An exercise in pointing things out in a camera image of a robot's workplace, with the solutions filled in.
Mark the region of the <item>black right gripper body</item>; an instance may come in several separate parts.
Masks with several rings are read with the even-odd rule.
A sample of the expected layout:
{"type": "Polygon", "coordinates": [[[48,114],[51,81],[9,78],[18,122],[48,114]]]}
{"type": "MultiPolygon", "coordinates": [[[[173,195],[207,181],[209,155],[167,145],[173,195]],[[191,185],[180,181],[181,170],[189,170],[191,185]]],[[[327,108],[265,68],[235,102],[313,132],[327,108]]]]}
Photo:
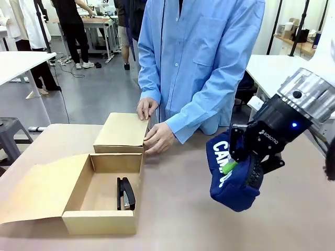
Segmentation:
{"type": "Polygon", "coordinates": [[[244,148],[265,157],[283,151],[312,125],[299,111],[274,95],[262,105],[244,132],[244,148]]]}

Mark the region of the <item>person's left hand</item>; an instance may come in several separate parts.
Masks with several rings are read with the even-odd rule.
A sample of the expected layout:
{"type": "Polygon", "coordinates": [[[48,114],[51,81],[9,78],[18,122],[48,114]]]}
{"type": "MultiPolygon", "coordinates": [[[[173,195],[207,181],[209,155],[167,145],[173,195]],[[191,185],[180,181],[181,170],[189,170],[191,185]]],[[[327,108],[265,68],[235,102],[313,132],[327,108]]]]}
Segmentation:
{"type": "Polygon", "coordinates": [[[175,135],[165,122],[155,124],[144,138],[143,144],[146,147],[144,153],[154,155],[165,152],[172,146],[174,140],[175,135]]]}

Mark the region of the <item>person's right hand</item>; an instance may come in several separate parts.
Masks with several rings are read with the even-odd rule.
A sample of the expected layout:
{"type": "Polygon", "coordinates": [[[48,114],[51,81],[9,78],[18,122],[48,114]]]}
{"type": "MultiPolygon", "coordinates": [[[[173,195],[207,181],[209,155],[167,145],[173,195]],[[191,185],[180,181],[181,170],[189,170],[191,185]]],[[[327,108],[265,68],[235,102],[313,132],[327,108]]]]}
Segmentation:
{"type": "Polygon", "coordinates": [[[148,120],[155,110],[158,108],[159,104],[156,100],[147,97],[142,98],[137,105],[137,115],[140,120],[148,120]]]}

